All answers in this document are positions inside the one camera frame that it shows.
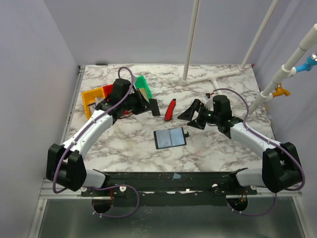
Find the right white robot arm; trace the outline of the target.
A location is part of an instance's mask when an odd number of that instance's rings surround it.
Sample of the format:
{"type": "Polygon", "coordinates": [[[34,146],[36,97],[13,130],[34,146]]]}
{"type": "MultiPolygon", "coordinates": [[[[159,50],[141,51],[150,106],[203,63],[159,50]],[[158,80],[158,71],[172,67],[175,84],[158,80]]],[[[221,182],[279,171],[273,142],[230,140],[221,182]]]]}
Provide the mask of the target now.
{"type": "Polygon", "coordinates": [[[212,104],[213,109],[210,110],[199,99],[195,99],[177,118],[201,130],[208,123],[216,125],[220,133],[240,142],[262,159],[260,169],[234,172],[233,179],[228,181],[231,193],[239,194],[246,186],[266,187],[278,193],[304,181],[297,149],[292,143],[280,143],[246,128],[241,118],[232,115],[230,100],[225,95],[214,96],[212,104]]]}

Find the white vip card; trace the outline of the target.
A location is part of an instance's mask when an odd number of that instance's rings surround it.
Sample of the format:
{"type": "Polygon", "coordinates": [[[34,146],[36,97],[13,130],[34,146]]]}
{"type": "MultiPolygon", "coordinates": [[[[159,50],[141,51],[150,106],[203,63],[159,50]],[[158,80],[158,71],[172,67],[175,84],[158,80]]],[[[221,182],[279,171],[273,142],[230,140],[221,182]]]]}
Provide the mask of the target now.
{"type": "Polygon", "coordinates": [[[103,100],[104,100],[103,97],[96,97],[96,98],[95,98],[95,104],[97,105],[97,104],[99,104],[100,102],[102,102],[103,100]]]}

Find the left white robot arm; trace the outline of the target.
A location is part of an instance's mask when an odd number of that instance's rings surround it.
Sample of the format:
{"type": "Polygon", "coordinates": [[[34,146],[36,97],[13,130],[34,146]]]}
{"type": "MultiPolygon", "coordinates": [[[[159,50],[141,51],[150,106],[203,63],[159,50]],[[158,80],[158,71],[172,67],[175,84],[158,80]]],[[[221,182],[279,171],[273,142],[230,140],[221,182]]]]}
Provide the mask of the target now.
{"type": "Polygon", "coordinates": [[[46,178],[53,185],[77,191],[82,187],[93,188],[99,196],[109,192],[110,184],[106,174],[88,170],[84,158],[99,137],[115,122],[130,111],[138,115],[151,111],[153,99],[143,95],[142,90],[126,79],[118,78],[112,91],[96,105],[89,120],[67,141],[53,144],[48,150],[46,178]]]}

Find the black leather card holder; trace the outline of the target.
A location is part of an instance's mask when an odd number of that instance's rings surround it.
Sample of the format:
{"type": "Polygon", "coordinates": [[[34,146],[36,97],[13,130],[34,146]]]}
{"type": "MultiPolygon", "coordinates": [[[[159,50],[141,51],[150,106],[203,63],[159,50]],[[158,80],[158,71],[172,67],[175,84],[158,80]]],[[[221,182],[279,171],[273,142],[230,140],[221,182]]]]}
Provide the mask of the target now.
{"type": "Polygon", "coordinates": [[[154,131],[156,149],[184,146],[188,137],[189,132],[185,133],[182,127],[154,131]]]}

